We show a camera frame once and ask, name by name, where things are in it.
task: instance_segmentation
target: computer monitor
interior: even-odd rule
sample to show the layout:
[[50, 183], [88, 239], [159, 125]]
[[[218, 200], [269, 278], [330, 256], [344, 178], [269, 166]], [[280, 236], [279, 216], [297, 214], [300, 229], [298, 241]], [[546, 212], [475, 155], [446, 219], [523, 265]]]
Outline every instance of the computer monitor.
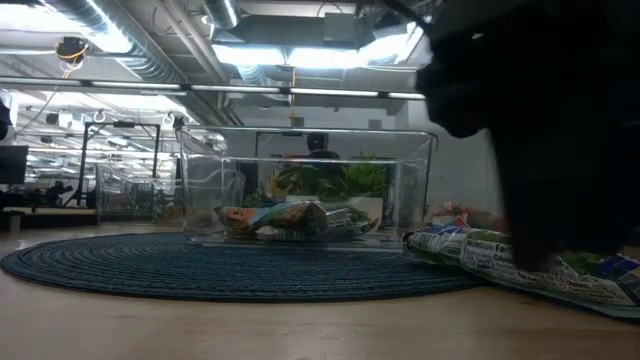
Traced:
[[0, 184], [24, 184], [28, 146], [0, 146]]

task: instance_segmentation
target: blue round rug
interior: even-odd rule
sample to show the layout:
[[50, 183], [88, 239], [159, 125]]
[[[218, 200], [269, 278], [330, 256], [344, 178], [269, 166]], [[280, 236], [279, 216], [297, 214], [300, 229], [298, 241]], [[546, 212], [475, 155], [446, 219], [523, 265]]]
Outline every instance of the blue round rug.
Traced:
[[229, 302], [388, 299], [482, 283], [455, 267], [416, 264], [401, 253], [203, 247], [181, 233], [44, 243], [7, 255], [0, 266], [71, 290]]

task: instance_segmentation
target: crumpled wrapper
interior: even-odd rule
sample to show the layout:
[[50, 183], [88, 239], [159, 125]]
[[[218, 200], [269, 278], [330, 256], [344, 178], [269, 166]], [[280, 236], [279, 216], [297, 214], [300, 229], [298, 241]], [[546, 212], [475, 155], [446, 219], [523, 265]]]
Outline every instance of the crumpled wrapper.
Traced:
[[355, 208], [327, 211], [315, 201], [285, 202], [270, 208], [216, 209], [232, 236], [261, 240], [320, 240], [356, 237], [375, 227], [377, 218]]

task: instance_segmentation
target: metal frame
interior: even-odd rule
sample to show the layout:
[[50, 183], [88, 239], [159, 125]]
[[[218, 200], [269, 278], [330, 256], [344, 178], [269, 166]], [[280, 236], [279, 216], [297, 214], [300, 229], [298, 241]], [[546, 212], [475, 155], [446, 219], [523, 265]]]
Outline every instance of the metal frame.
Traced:
[[[75, 193], [63, 205], [63, 207], [66, 207], [67, 204], [69, 204], [69, 202], [71, 202], [71, 200], [73, 200], [74, 198], [76, 199], [76, 205], [78, 206], [80, 205], [80, 201], [82, 201], [82, 187], [84, 186], [84, 171], [85, 171], [86, 159], [87, 159], [87, 145], [89, 143], [89, 140], [91, 140], [94, 135], [94, 134], [89, 134], [89, 128], [94, 125], [100, 126], [101, 129], [107, 125], [117, 127], [120, 123], [122, 122], [90, 121], [90, 122], [84, 123], [84, 134], [82, 136], [82, 155], [80, 157], [80, 178], [78, 179], [78, 188], [76, 189]], [[156, 179], [157, 172], [158, 172], [158, 149], [160, 146], [160, 125], [159, 124], [132, 124], [132, 126], [130, 125], [129, 127], [136, 127], [136, 126], [152, 127], [156, 129], [156, 139], [155, 139], [155, 146], [153, 150], [153, 170], [152, 170], [152, 178]]]
[[131, 81], [103, 81], [103, 80], [73, 80], [51, 79], [37, 77], [0, 76], [0, 84], [5, 88], [50, 90], [58, 87], [62, 92], [83, 93], [123, 93], [131, 91], [138, 95], [167, 95], [183, 96], [190, 91], [210, 91], [223, 93], [244, 94], [281, 94], [281, 95], [314, 95], [314, 96], [343, 96], [367, 99], [418, 100], [425, 101], [425, 97], [418, 93], [372, 90], [343, 90], [343, 89], [315, 89], [301, 87], [277, 86], [242, 86], [242, 85], [211, 85], [211, 84], [165, 84]]

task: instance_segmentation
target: clear plastic bin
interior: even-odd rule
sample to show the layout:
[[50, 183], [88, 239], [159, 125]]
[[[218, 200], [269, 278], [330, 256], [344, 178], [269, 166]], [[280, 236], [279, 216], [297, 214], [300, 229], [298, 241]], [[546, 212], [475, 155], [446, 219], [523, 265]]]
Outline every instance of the clear plastic bin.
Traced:
[[[184, 126], [178, 137], [191, 241], [395, 247], [424, 225], [432, 134]], [[318, 206], [291, 205], [304, 201]], [[283, 207], [312, 219], [263, 216]]]
[[179, 180], [133, 178], [110, 166], [96, 168], [98, 222], [183, 225]]

